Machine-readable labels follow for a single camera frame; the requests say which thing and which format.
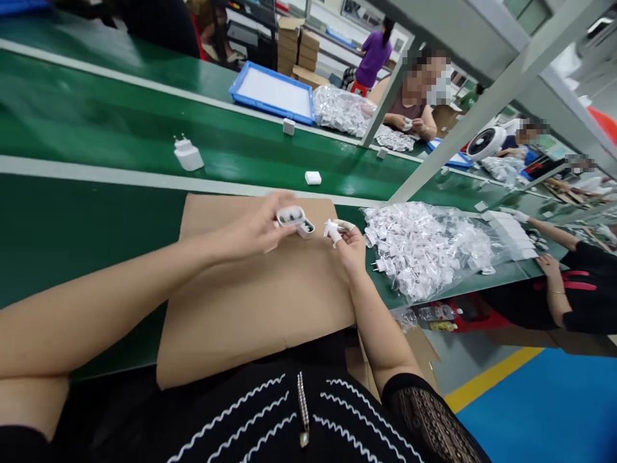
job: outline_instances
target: necklace pendant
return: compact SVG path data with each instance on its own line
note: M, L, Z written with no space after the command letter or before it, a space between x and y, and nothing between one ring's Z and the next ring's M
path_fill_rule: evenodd
M300 447L304 448L309 444L309 433L300 433Z

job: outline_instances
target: cardboard box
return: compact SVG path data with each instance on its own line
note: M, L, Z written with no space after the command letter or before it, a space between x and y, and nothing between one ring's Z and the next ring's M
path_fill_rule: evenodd
M328 79L300 66L294 66L293 73L296 80L310 85L313 90L322 85L330 85L330 81Z
M617 336L575 333L562 329L538 331L517 326L489 330L486 334L498 345L548 347L562 349L572 355L617 357Z
M308 50L313 50L317 53L319 51L319 39L317 35L306 30L305 28L302 28L302 32L300 34L300 46Z
M305 59L309 61L312 61L315 63L317 62L317 51L316 50L312 50L310 48L306 48L301 45L300 49L298 50L298 55L301 57L304 57Z
M424 379L435 389L437 394L441 395L442 391L439 389L439 384L437 384L437 378L433 371L433 362L441 360L437 352L435 352L433 345L420 328L407 331L405 339L409 343L411 352L413 352L414 357L418 361L418 365L420 365Z
M298 66L311 72L315 72L315 69L317 69L317 62L300 55L298 57Z
M437 378L435 377L432 365L433 362L440 361L440 358L433 349L431 342L420 328L408 331L405 334L405 338L411 347L414 357L418 361L418 365L420 366L420 370L426 382L435 389L437 394L441 395L442 393L437 384ZM374 398L381 402L379 392L377 391L377 385L375 384L375 378L373 377L373 370L366 358L362 340L359 340L358 347L348 347L345 349L345 357L347 360L348 373L362 384Z
M575 333L562 329L548 333L555 343L568 354L617 357L615 336Z
M292 76L295 62L279 57L276 70L286 76Z
M304 25L304 18L293 18L287 16L281 16L278 20L278 31L300 31L300 28Z
M297 49L292 50L289 48L279 46L278 47L278 60L281 61L281 59L292 61L295 64L298 59L298 50Z
M558 347L555 340L546 331L529 330L518 326L488 330L487 337L498 345L522 347Z
M278 44L286 48L297 48L300 37L300 26L304 19L282 17L278 20Z
M180 240L234 223L262 197L188 194ZM156 376L179 386L279 352L355 323L340 260L324 223L336 219L329 199L297 199L315 237L293 235L266 254L214 266L197 275L167 306Z
M437 137L444 138L448 135L458 120L463 116L460 108L452 105L437 105L433 109L433 119L437 125Z

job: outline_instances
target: gray floor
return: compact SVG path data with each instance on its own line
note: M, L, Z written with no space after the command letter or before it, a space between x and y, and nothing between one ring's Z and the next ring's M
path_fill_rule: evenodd
M484 332L449 333L424 330L441 362L433 370L443 395L504 360L520 347L493 344Z

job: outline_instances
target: purple shirt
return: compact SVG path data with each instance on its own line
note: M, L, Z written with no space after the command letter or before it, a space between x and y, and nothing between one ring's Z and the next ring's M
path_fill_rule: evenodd
M390 42L386 46L382 46L384 41L384 33L379 31L371 32L364 44L362 50L366 52L362 58L362 62L355 72L355 79L359 84L371 88L375 85L377 73L381 67L388 62L390 53L392 53L392 45Z

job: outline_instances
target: stacked boxes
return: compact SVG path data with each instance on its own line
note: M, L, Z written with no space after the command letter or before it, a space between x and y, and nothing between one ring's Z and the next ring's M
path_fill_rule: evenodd
M512 260L527 260L538 257L535 245L520 223L506 212L486 211L482 218L497 232L499 238L510 248Z
M286 76L292 75L298 61L300 26L304 19L282 17L278 20L278 68Z
M319 53L319 39L308 30L302 29L298 65L311 72L315 72L317 68L317 53Z
M310 85L313 90L322 85L330 85L330 81L325 77L312 73L300 66L294 66L294 79L303 84Z

